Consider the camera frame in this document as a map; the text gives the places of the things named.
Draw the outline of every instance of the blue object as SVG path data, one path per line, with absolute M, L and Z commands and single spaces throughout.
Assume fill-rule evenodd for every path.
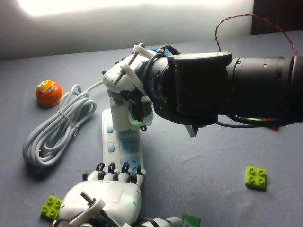
M 114 126 L 113 126 L 113 124 L 108 124 L 107 125 L 107 132 L 108 133 L 113 133 L 114 132 Z
M 132 168 L 133 170 L 133 174 L 136 173 L 138 165 L 141 164 L 139 156 L 122 158 L 121 167 L 123 166 L 124 163 L 129 164 L 129 167 Z
M 150 50 L 151 50 L 151 51 L 157 52 L 157 50 L 158 50 L 159 48 L 151 48 Z M 169 55 L 169 51 L 168 51 L 167 49 L 165 50 L 165 55 L 166 55 L 166 56 Z
M 121 154 L 132 154 L 138 153 L 138 139 L 137 137 L 123 138 L 120 139 L 120 153 Z
M 119 131 L 119 135 L 131 135 L 135 134 L 137 131 L 133 129 L 125 130 L 125 131 Z
M 109 153 L 115 151 L 115 145 L 114 145 L 113 142 L 110 142 L 110 143 L 107 144 L 107 150 L 109 151 Z

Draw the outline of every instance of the white wall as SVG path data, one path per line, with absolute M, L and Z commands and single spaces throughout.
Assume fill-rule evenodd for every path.
M 0 60 L 131 48 L 140 42 L 160 45 L 213 40 L 222 19 L 252 13 L 253 9 L 253 0 L 127 2 L 82 12 L 32 16 L 17 0 L 0 0 Z M 249 35 L 250 28 L 251 17 L 232 19 L 220 26 L 218 38 Z

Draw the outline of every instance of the gray power cord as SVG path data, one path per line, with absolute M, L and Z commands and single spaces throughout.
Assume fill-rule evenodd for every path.
M 74 85 L 61 99 L 59 110 L 35 128 L 23 144 L 23 158 L 35 166 L 51 166 L 64 152 L 79 126 L 90 118 L 97 104 L 89 99 L 89 91 L 102 85 L 100 81 L 81 91 Z

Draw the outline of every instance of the dark background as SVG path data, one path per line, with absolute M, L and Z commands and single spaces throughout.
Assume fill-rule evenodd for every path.
M 253 13 L 280 25 L 284 31 L 303 29 L 303 0 L 255 0 Z M 253 17 L 252 35 L 272 32 L 277 29 Z

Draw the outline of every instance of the orange ball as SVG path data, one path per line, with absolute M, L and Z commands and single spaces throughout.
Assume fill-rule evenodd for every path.
M 49 85 L 49 81 L 44 81 L 43 83 Z M 59 86 L 59 84 L 52 82 L 52 86 L 47 86 L 45 90 L 46 91 L 41 92 L 41 88 L 36 88 L 36 97 L 39 105 L 44 107 L 50 107 L 60 102 L 63 96 L 63 89 Z

